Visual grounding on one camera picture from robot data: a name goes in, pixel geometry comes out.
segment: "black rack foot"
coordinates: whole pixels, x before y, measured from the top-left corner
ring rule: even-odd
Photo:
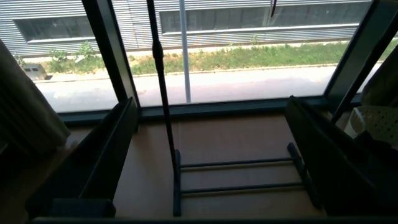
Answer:
[[[174,177],[174,194],[173,194],[173,216],[181,216],[181,155],[180,151],[175,150],[175,161],[177,164],[177,176]]]
[[[297,152],[297,149],[292,142],[290,142],[287,145],[287,150],[289,151],[290,155],[293,158],[298,158],[298,159],[294,160],[294,165],[296,166],[297,172],[300,175],[300,178],[303,182],[305,190],[307,191],[308,196],[310,197],[312,205],[317,209],[321,209],[322,204],[319,201],[318,194],[315,191],[315,187],[313,186],[312,180],[311,180],[310,176],[308,175],[307,169],[305,168],[305,166],[299,156],[299,152]]]

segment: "white plastic basket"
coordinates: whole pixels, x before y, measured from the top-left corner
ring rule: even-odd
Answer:
[[[373,139],[388,142],[398,149],[398,109],[385,106],[354,108],[344,130],[352,138],[368,131]]]

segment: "concrete pavement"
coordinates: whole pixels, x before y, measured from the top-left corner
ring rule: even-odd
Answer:
[[[191,74],[192,103],[321,95],[334,70],[335,66]],[[142,106],[161,105],[157,77],[136,77],[134,83]],[[183,75],[166,76],[166,84],[171,105],[186,103]],[[109,79],[36,85],[57,112],[110,109],[118,102]]]

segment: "building window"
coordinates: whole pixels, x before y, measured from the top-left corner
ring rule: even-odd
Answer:
[[[93,37],[86,16],[14,20],[26,41]]]
[[[359,23],[370,2],[187,10],[187,30],[225,30],[260,27],[290,27]],[[180,31],[178,11],[161,12],[162,32]]]

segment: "corrugated metal wall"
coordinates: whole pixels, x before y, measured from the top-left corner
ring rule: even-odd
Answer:
[[[370,2],[371,0],[278,0],[278,6],[297,4],[326,4],[336,2]],[[180,47],[179,34],[162,35],[160,13],[177,11],[179,0],[155,0],[160,40],[164,47]],[[152,45],[146,0],[113,0],[114,10],[126,50],[148,49]],[[185,9],[217,9],[231,7],[268,6],[269,0],[185,0]],[[80,0],[2,0],[0,1],[0,38],[12,53],[45,55],[52,47],[76,52],[79,42],[27,43],[13,19],[27,17],[85,16]],[[335,39],[351,37],[355,26],[317,29],[247,30],[244,32],[189,34],[188,45],[249,43],[252,38],[261,42]],[[91,41],[97,50],[95,40]]]

